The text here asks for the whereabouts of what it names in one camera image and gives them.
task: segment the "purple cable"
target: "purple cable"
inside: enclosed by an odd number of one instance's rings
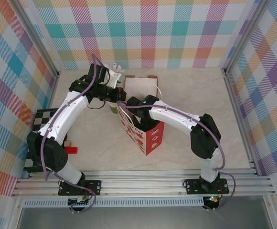
[[[55,123],[56,119],[59,117],[59,115],[61,114],[61,112],[62,112],[68,105],[70,105],[72,102],[74,102],[75,100],[77,100],[78,98],[80,98],[82,95],[84,95],[84,94],[92,87],[92,85],[93,85],[93,83],[94,83],[94,81],[95,81],[95,79],[96,79],[96,71],[97,71],[97,69],[96,69],[96,60],[97,60],[102,66],[104,66],[104,65],[101,63],[101,61],[100,61],[94,54],[92,54],[92,58],[93,58],[93,63],[94,63],[94,75],[93,75],[93,79],[92,79],[91,83],[90,83],[90,84],[88,85],[88,87],[87,87],[84,91],[82,91],[78,96],[76,96],[74,99],[70,100],[67,104],[65,104],[64,106],[62,106],[61,109],[59,109],[59,110],[57,111],[57,114],[56,114],[56,115],[53,117],[53,119],[51,120],[51,123],[49,124],[48,129],[51,129],[51,128],[52,128],[52,126],[53,126],[53,124]],[[52,172],[52,171],[47,172],[47,170],[46,170],[46,165],[45,165],[45,160],[44,160],[44,145],[45,145],[45,140],[46,140],[46,138],[47,138],[47,135],[48,135],[48,133],[49,133],[49,130],[48,130],[48,129],[46,130],[46,132],[45,132],[45,134],[44,134],[44,137],[43,137],[43,139],[42,139],[42,142],[41,142],[41,150],[40,150],[41,163],[42,163],[42,168],[43,168],[45,180],[48,179],[49,174]],[[57,175],[56,173],[55,173],[55,176],[58,177],[58,178],[60,178],[60,179],[63,179],[63,178],[61,178],[59,175]],[[92,190],[90,190],[90,189],[88,189],[88,188],[85,188],[85,187],[78,186],[78,185],[76,185],[76,184],[72,184],[71,182],[69,182],[69,181],[67,181],[67,180],[65,180],[65,182],[66,182],[67,184],[69,184],[69,185],[74,186],[74,187],[78,187],[78,188],[81,188],[81,189],[84,189],[84,190],[87,190],[87,191],[93,193],[93,195],[94,195],[94,201],[93,201],[93,203],[92,203],[89,207],[87,207],[87,208],[85,208],[84,210],[82,210],[81,212],[85,212],[86,210],[89,210],[89,209],[95,204],[96,195],[95,195],[95,193],[94,193]]]
[[[222,156],[222,158],[223,158],[223,164],[222,164],[222,166],[217,167],[217,168],[215,168],[214,170],[215,170],[215,171],[218,171],[218,170],[221,170],[221,169],[223,169],[223,168],[225,167],[224,150],[223,150],[223,148],[221,147],[221,145],[220,145],[218,139],[216,138],[216,136],[215,136],[215,135],[212,133],[212,131],[211,131],[208,127],[206,127],[203,123],[199,122],[198,120],[194,119],[193,117],[189,116],[188,114],[184,114],[183,112],[180,112],[180,111],[178,111],[178,110],[176,110],[176,109],[173,109],[173,108],[170,108],[170,107],[165,107],[165,106],[161,106],[161,105],[154,105],[154,104],[152,104],[152,105],[140,105],[140,106],[127,106],[127,105],[125,105],[125,102],[123,102],[123,101],[117,101],[117,105],[118,105],[118,106],[122,106],[122,107],[124,107],[124,108],[132,108],[132,109],[133,109],[133,108],[144,108],[144,107],[157,107],[157,108],[162,108],[162,109],[165,109],[165,110],[173,111],[173,112],[175,112],[175,113],[177,113],[177,114],[179,114],[179,115],[182,115],[183,117],[189,118],[190,120],[194,121],[195,123],[197,123],[198,125],[200,125],[201,127],[203,127],[203,128],[212,136],[212,138],[214,139],[214,141],[215,141],[216,144],[218,145],[218,148],[219,148],[219,150],[220,150],[221,156]],[[225,173],[225,172],[221,172],[221,171],[220,171],[220,173],[226,174],[226,175],[232,177],[233,182],[234,182],[234,186],[233,186],[233,191],[232,191],[231,195],[229,196],[228,200],[227,200],[226,202],[224,202],[224,204],[222,204],[222,205],[221,205],[220,207],[218,207],[217,209],[222,208],[223,206],[226,205],[227,202],[229,202],[229,201],[231,200],[231,198],[232,198],[233,195],[234,195],[235,189],[236,189],[236,181],[235,181],[234,176],[233,176],[232,174]]]

